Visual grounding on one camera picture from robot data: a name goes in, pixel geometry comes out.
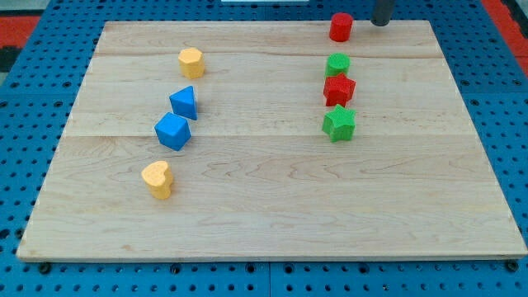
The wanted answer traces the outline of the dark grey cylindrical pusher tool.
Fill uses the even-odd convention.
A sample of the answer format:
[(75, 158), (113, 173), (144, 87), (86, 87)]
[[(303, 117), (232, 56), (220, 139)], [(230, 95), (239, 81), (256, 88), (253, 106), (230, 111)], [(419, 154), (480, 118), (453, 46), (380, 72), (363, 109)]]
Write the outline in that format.
[(370, 18), (374, 26), (387, 26), (395, 9), (396, 0), (375, 0)]

